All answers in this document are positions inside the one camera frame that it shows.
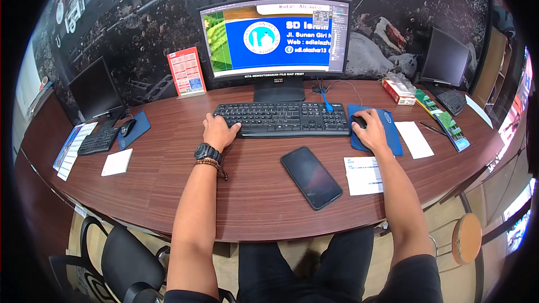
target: small black monitor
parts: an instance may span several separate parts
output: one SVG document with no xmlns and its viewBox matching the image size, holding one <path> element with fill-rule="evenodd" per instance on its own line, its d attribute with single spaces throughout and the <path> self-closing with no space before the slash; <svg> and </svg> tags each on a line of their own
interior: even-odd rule
<svg viewBox="0 0 539 303">
<path fill-rule="evenodd" d="M 78 74 L 69 88 L 86 121 L 125 108 L 102 57 Z"/>
<path fill-rule="evenodd" d="M 469 53 L 468 47 L 458 40 L 433 28 L 420 81 L 460 87 L 468 66 Z"/>
</svg>

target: bar stool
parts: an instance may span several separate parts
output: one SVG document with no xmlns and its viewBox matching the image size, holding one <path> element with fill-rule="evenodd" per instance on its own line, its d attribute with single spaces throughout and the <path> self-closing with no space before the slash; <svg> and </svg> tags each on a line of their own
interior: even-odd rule
<svg viewBox="0 0 539 303">
<path fill-rule="evenodd" d="M 453 236 L 451 238 L 451 242 L 443 246 L 438 246 L 436 240 L 430 235 L 430 233 L 433 233 L 453 222 L 456 222 L 456 224 L 455 228 L 453 228 Z M 453 258 L 458 264 L 458 266 L 456 267 L 449 268 L 440 272 L 443 273 L 449 270 L 456 269 L 462 265 L 469 264 L 473 260 L 475 260 L 475 258 L 479 254 L 479 249 L 481 248 L 481 223 L 474 214 L 467 213 L 464 214 L 462 218 L 449 221 L 447 224 L 429 232 L 428 237 L 431 238 L 435 244 L 436 258 L 451 253 L 453 254 Z M 451 245 L 450 251 L 439 254 L 439 250 L 441 248 L 447 247 L 449 245 Z"/>
</svg>

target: hand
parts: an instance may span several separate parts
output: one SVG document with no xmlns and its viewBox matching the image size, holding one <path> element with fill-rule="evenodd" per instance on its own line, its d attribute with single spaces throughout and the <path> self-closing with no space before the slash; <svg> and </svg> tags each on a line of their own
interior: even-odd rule
<svg viewBox="0 0 539 303">
<path fill-rule="evenodd" d="M 204 142 L 221 153 L 232 143 L 241 129 L 241 123 L 236 123 L 229 129 L 223 117 L 217 115 L 213 118 L 211 113 L 206 114 L 206 119 L 202 121 L 202 124 L 204 124 Z"/>
<path fill-rule="evenodd" d="M 374 155 L 383 154 L 386 151 L 391 151 L 387 146 L 385 139 L 385 130 L 382 125 L 378 112 L 375 109 L 358 111 L 354 116 L 361 116 L 367 122 L 367 128 L 361 129 L 360 125 L 352 122 L 352 130 L 360 138 L 361 143 L 371 149 Z"/>
</svg>

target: black watch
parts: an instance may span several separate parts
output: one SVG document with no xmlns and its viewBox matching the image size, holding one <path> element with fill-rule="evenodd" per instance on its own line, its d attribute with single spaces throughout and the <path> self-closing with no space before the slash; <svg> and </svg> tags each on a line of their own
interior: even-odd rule
<svg viewBox="0 0 539 303">
<path fill-rule="evenodd" d="M 212 147 L 212 145 L 209 145 L 208 143 L 200 144 L 195 150 L 196 160 L 204 158 L 212 158 L 213 160 L 217 161 L 219 165 L 221 165 L 221 163 L 223 162 L 223 156 L 221 156 L 219 151 L 217 151 L 215 148 Z"/>
</svg>

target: monitor stand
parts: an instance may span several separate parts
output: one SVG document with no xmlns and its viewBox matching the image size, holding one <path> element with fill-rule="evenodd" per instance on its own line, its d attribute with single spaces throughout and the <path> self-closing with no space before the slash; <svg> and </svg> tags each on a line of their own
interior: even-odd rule
<svg viewBox="0 0 539 303">
<path fill-rule="evenodd" d="M 429 82 L 420 82 L 420 84 L 422 84 L 425 88 L 427 88 L 428 91 L 430 91 L 435 98 L 438 97 L 438 95 L 448 91 L 448 90 L 451 90 L 451 88 L 449 87 L 444 87 L 442 85 L 435 85 L 435 84 L 432 84 L 432 83 L 429 83 Z"/>
<path fill-rule="evenodd" d="M 114 124 L 116 124 L 118 119 L 124 118 L 124 117 L 125 117 L 124 107 L 118 111 L 107 113 L 106 119 L 100 122 L 101 125 L 99 126 L 98 133 L 113 128 Z"/>
<path fill-rule="evenodd" d="M 254 84 L 253 102 L 301 102 L 305 100 L 303 77 L 260 78 Z"/>
</svg>

